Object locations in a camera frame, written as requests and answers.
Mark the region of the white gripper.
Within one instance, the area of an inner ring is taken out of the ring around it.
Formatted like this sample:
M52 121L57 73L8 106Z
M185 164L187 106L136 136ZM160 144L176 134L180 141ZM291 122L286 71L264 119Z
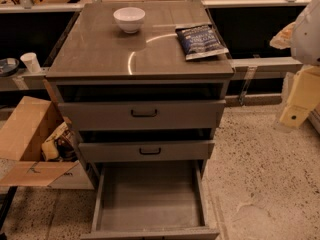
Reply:
M320 103L320 67L305 65L293 78L287 104L279 122L288 128L298 129Z

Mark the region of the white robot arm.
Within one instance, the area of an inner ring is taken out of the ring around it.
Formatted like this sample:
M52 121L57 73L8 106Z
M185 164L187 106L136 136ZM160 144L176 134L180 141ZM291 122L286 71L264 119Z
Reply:
M320 0L312 0L296 20L271 41L276 49L289 48L291 57L303 64L276 119L279 129L298 129L320 103Z

